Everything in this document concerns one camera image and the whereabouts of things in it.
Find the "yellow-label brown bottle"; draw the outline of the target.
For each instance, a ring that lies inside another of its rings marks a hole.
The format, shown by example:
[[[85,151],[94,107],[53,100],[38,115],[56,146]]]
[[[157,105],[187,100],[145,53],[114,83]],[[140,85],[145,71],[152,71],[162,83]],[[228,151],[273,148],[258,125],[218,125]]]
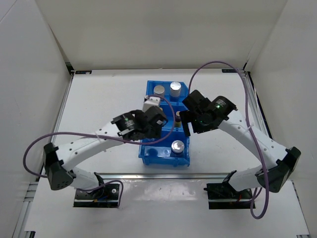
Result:
[[[180,111],[177,111],[175,113],[175,127],[179,128],[182,126],[181,117],[180,117]]]

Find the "tall blue-label shaker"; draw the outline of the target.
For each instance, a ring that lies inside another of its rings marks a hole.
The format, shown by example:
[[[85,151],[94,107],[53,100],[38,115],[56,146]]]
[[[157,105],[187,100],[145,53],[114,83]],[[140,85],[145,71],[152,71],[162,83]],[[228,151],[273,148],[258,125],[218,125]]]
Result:
[[[153,93],[154,93],[154,95],[164,97],[164,95],[165,95],[165,87],[162,86],[162,85],[157,85],[157,86],[154,87]]]
[[[181,93],[181,84],[180,82],[171,82],[170,84],[170,100],[171,101],[178,101],[179,97],[180,97],[180,93]]]

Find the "short red-label jar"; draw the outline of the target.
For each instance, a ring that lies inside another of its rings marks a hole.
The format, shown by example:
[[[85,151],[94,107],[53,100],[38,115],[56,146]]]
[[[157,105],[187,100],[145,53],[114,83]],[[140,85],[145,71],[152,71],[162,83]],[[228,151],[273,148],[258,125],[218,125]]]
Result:
[[[171,144],[171,156],[182,157],[184,154],[185,145],[181,140],[175,140]]]

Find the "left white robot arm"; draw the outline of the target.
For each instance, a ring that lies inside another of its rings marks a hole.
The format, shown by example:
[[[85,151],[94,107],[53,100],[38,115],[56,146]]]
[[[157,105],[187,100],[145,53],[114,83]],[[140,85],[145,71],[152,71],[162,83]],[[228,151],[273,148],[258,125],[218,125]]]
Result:
[[[157,106],[145,112],[134,110],[112,119],[92,137],[86,135],[70,143],[44,146],[45,170],[51,190],[68,186],[86,191],[92,198],[103,195],[101,176],[78,168],[86,159],[129,141],[159,139],[167,116]]]

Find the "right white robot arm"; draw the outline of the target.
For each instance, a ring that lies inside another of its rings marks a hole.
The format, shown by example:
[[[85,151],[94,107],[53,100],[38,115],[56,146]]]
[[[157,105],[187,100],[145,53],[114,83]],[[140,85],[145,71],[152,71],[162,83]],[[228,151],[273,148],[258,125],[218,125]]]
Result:
[[[198,134],[220,129],[240,142],[261,163],[258,167],[231,172],[222,183],[226,197],[234,198],[247,188],[263,187],[273,193],[281,190],[301,156],[298,148],[286,148],[252,128],[236,105],[224,96],[210,101],[195,90],[182,103],[187,108],[180,112],[186,136],[190,136],[188,125]]]

